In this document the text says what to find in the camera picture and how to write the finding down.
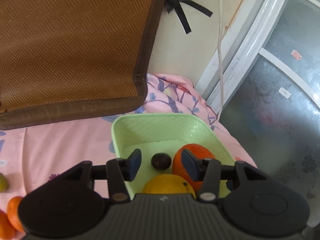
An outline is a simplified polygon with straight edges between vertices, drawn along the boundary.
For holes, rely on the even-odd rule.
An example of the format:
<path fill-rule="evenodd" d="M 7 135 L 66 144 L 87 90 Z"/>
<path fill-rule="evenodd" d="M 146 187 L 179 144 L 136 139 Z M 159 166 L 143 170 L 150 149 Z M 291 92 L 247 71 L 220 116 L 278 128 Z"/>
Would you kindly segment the dark purple plum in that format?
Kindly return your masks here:
<path fill-rule="evenodd" d="M 166 153 L 156 153 L 151 158 L 151 165 L 156 170 L 167 170 L 172 163 L 172 158 Z"/>

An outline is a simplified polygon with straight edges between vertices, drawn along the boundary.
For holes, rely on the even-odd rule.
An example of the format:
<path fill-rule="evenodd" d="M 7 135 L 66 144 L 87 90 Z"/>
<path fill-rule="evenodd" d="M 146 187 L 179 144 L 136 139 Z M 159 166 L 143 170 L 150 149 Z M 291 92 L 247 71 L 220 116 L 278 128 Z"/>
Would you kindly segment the small green fruit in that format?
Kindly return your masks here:
<path fill-rule="evenodd" d="M 8 183 L 5 175 L 0 173 L 0 193 L 7 191 L 8 188 L 9 188 L 9 183 Z"/>

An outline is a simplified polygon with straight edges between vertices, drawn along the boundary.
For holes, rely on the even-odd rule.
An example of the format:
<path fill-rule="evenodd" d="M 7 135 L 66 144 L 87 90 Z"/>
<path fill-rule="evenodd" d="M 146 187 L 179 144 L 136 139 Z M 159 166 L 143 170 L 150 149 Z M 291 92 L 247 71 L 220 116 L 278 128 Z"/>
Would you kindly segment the large orange fruit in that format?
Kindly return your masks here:
<path fill-rule="evenodd" d="M 190 151 L 199 161 L 194 161 L 189 155 L 185 155 L 184 150 Z M 216 159 L 210 150 L 199 144 L 184 145 L 174 156 L 172 173 L 184 178 L 194 189 L 195 193 L 198 193 L 202 186 L 202 181 L 194 181 L 193 178 L 195 178 L 197 168 L 201 166 L 201 159 L 206 158 Z"/>

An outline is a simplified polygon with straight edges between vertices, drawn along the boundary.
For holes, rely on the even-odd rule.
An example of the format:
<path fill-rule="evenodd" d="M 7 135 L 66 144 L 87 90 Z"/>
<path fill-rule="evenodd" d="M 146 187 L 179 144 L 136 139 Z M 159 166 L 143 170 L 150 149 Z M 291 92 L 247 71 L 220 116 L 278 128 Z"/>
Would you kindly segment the yellow lemon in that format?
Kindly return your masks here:
<path fill-rule="evenodd" d="M 150 179 L 143 187 L 146 194 L 191 194 L 196 198 L 192 186 L 182 177 L 174 174 L 160 174 Z"/>

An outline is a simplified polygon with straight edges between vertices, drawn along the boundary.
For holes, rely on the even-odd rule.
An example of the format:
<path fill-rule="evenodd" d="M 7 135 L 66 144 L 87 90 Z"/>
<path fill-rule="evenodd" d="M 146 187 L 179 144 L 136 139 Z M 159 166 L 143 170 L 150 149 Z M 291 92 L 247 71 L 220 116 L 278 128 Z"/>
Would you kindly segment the light green plastic basket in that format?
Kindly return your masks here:
<path fill-rule="evenodd" d="M 135 149 L 142 152 L 142 163 L 134 181 L 125 184 L 131 198 L 141 193 L 150 179 L 161 174 L 151 165 L 151 158 L 156 153 L 166 153 L 174 157 L 182 146 L 198 144 L 210 150 L 221 164 L 233 166 L 235 163 L 209 126 L 194 115 L 122 115 L 113 122 L 111 136 L 118 158 L 126 159 Z"/>

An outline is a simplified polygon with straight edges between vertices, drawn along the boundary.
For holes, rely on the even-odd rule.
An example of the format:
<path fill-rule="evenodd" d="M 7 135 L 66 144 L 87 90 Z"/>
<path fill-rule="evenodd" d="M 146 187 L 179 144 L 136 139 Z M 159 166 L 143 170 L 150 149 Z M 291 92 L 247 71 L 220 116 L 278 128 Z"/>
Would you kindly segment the pink patterned bed sheet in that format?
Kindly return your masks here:
<path fill-rule="evenodd" d="M 1 173 L 9 188 L 1 193 L 1 211 L 16 196 L 25 197 L 58 175 L 81 163 L 104 165 L 117 158 L 111 136 L 116 118 L 127 114 L 176 113 L 204 121 L 235 161 L 253 159 L 216 119 L 190 80 L 168 74 L 148 74 L 148 92 L 137 109 L 91 119 L 1 131 Z"/>

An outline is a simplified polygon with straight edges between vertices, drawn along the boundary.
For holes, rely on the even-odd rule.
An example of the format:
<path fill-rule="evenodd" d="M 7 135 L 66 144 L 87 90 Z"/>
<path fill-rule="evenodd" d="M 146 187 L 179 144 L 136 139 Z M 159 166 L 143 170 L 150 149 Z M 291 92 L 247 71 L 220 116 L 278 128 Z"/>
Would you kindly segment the brown woven seat cushion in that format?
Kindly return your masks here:
<path fill-rule="evenodd" d="M 1 129 L 140 107 L 165 0 L 1 0 Z"/>

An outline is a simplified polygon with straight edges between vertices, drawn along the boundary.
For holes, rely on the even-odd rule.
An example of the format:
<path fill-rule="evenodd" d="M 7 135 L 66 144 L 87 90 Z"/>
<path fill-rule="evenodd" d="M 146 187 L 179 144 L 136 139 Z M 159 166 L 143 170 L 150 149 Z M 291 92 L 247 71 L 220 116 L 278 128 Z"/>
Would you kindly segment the black cushion tie ribbon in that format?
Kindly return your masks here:
<path fill-rule="evenodd" d="M 189 34 L 191 32 L 191 27 L 189 25 L 189 22 L 187 20 L 187 17 L 183 11 L 183 8 L 181 6 L 181 3 L 184 3 L 197 11 L 203 13 L 204 15 L 211 17 L 213 12 L 209 9 L 203 7 L 202 5 L 192 1 L 192 0 L 165 0 L 165 8 L 167 13 L 171 13 L 172 11 L 176 12 L 176 15 L 178 16 L 181 25 L 185 31 L 186 34 Z"/>

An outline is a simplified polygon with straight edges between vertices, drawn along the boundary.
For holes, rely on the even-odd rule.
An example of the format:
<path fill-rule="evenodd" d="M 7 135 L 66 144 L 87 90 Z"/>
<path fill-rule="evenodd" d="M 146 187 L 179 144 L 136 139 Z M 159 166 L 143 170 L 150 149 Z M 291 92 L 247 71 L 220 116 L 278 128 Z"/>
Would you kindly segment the white door frame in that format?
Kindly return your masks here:
<path fill-rule="evenodd" d="M 269 36 L 285 0 L 243 0 L 196 90 L 218 112 L 232 96 Z"/>

